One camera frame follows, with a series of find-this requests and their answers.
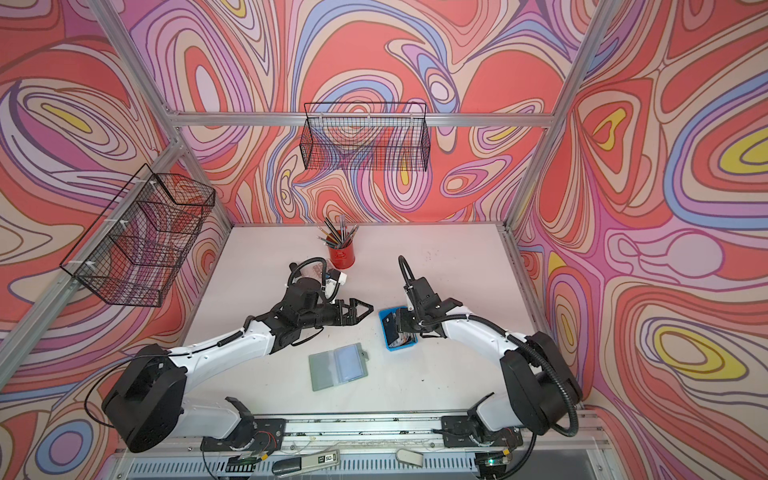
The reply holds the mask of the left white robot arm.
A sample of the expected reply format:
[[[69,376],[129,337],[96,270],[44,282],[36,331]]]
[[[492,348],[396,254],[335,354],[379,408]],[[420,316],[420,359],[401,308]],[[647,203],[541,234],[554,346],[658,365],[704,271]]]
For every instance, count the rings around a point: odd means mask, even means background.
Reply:
[[[228,449],[246,450],[257,436],[253,413],[232,396],[221,404],[195,404],[190,392],[246,361],[300,345],[305,330],[355,326],[372,311],[371,304],[356,298],[330,300],[319,281],[301,278],[268,312],[247,317],[231,333],[186,347],[142,348],[101,409],[132,453],[173,437],[208,437]]]

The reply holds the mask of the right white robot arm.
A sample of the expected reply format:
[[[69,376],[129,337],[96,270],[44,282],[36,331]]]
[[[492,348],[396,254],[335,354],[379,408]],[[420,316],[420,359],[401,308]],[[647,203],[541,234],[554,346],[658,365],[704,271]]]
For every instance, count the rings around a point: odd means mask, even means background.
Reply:
[[[395,314],[399,335],[458,342],[501,371],[505,392],[488,394],[467,411],[470,438],[489,443],[512,428],[576,436],[583,393],[549,335],[509,332],[453,298],[441,299],[424,277],[407,277],[404,291],[408,305]]]

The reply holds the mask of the green card holder wallet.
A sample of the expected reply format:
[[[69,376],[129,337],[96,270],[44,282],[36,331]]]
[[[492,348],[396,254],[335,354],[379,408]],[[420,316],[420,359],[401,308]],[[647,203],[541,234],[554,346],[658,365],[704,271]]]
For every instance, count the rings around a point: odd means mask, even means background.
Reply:
[[[360,343],[310,355],[312,390],[317,392],[367,377],[367,360]]]

